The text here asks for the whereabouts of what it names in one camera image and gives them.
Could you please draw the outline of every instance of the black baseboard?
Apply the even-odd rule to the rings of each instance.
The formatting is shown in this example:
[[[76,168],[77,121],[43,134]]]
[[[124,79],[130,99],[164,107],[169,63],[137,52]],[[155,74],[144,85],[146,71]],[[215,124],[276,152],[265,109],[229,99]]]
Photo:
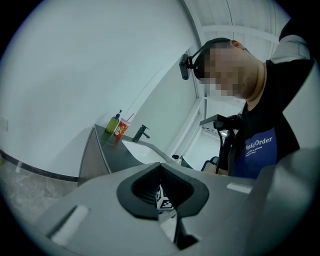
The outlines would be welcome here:
[[[14,164],[15,166],[19,166],[29,172],[32,172],[32,173],[35,173],[38,175],[42,175],[42,176],[49,177],[49,178],[56,179],[56,180],[67,181],[67,182],[78,182],[78,179],[79,179],[78,177],[57,174],[57,173],[53,173],[50,171],[46,171],[46,170],[42,170],[42,169],[33,167],[29,164],[26,164],[24,162],[21,162],[21,161],[15,159],[11,155],[8,155],[7,153],[3,152],[1,149],[0,149],[0,155],[2,156],[3,159]]]

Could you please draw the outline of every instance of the soap dispenser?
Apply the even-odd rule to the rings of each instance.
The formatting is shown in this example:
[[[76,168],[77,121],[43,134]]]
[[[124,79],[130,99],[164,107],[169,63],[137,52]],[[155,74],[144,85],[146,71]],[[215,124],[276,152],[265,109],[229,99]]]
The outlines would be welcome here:
[[[120,117],[121,112],[122,112],[122,110],[120,109],[120,112],[110,119],[108,125],[105,128],[105,131],[107,133],[112,134],[115,131],[115,129],[119,123],[119,117]]]

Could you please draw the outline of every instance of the red straw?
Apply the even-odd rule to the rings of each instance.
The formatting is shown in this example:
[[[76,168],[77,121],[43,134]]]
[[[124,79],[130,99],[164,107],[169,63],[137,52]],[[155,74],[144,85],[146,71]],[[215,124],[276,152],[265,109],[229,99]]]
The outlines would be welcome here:
[[[127,122],[129,121],[129,119],[130,119],[134,114],[135,114],[135,113],[133,113],[133,114],[128,118]]]

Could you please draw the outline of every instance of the black faucet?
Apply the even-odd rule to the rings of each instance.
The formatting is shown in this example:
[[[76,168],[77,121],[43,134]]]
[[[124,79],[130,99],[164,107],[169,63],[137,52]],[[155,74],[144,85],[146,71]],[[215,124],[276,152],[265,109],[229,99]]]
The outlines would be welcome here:
[[[142,134],[145,135],[147,139],[150,139],[150,136],[145,133],[146,129],[150,130],[148,127],[146,127],[144,125],[141,125],[140,129],[138,130],[138,132],[136,133],[136,135],[134,136],[132,141],[133,142],[138,142],[138,140],[140,140]]]

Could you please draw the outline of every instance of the white sink basin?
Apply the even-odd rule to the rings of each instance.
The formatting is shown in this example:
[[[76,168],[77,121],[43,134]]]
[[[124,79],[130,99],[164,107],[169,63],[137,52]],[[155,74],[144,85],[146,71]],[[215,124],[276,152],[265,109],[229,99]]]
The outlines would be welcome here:
[[[156,162],[166,163],[160,155],[158,155],[150,147],[141,145],[132,141],[123,140],[125,147],[130,151],[130,153],[143,164],[152,164]]]

